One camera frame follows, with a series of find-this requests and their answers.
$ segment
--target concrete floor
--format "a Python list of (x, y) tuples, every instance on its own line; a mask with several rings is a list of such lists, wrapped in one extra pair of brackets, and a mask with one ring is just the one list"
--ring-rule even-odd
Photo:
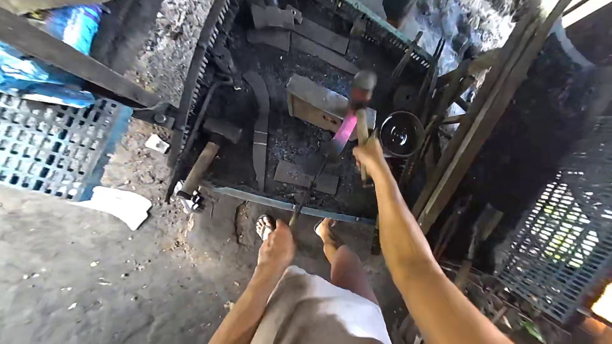
[[(214, 333), (255, 268), (255, 219), (291, 214), (218, 194), (193, 217), (163, 203), (169, 170), (144, 147), (151, 133), (167, 135), (134, 120), (103, 178), (153, 202), (136, 231), (109, 214), (0, 189), (0, 343), (203, 343)], [(329, 278), (317, 220), (300, 218), (294, 264)], [(336, 229), (395, 315), (401, 300), (384, 260), (369, 254), (373, 228)]]

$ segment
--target metal bar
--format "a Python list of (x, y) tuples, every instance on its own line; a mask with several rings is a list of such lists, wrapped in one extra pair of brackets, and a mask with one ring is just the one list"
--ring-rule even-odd
[(0, 9), (0, 23), (0, 41), (107, 90), (111, 98), (114, 94), (144, 107), (153, 107), (162, 100), (94, 58), (80, 53), (5, 9)]
[[(240, 198), (241, 200), (251, 201), (251, 202), (263, 204), (263, 205), (274, 207), (274, 208), (293, 211), (295, 207), (297, 207), (297, 205), (295, 204), (273, 200), (272, 198), (255, 195), (253, 193), (248, 193), (246, 191), (236, 190), (231, 187), (214, 187), (212, 188), (212, 190), (218, 193), (222, 193), (224, 195)], [(374, 225), (376, 223), (375, 220), (366, 219), (365, 217), (349, 216), (349, 215), (338, 214), (335, 212), (329, 212), (325, 210), (313, 209), (313, 208), (308, 208), (308, 207), (302, 208), (301, 213), (310, 215), (310, 216), (316, 216), (316, 217), (328, 217), (330, 219), (337, 220), (337, 221), (363, 223), (365, 225)]]

